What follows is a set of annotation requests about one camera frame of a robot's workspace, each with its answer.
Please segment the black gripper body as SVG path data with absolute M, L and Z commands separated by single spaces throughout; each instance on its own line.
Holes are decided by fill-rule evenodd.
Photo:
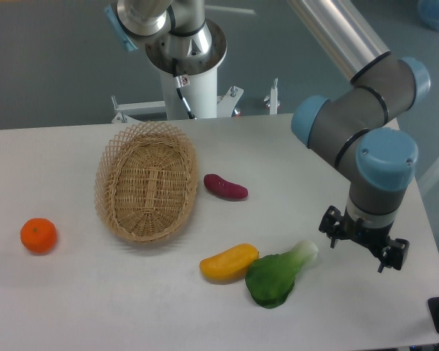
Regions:
M 380 256 L 383 249 L 389 245 L 389 232 L 392 224 L 385 227 L 369 228 L 364 226 L 363 219 L 354 221 L 345 216 L 342 229 L 344 240 L 350 240 L 368 249 L 373 256 Z

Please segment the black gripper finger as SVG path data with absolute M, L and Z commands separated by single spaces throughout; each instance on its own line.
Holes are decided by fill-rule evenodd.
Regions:
M 382 273 L 384 268 L 393 268 L 396 271 L 401 271 L 402 267 L 408 257 L 410 242 L 405 239 L 387 238 L 386 245 L 381 249 L 379 255 L 380 265 L 378 273 Z
M 324 213 L 318 229 L 330 239 L 332 249 L 335 248 L 339 240 L 346 239 L 344 224 L 345 217 L 336 207 L 330 205 Z

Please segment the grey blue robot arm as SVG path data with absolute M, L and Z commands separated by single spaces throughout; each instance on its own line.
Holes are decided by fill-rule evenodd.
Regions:
M 291 119 L 294 135 L 350 182 L 345 210 L 330 207 L 319 229 L 332 242 L 367 248 L 381 268 L 400 270 L 409 243 L 389 233 L 418 147 L 388 123 L 427 95 L 429 73 L 414 58 L 393 57 L 350 1 L 291 6 L 352 86 L 336 100 L 309 97 Z M 203 1 L 114 1 L 105 14 L 124 48 L 144 50 L 157 68 L 169 119 L 231 116 L 217 98 L 227 43 Z

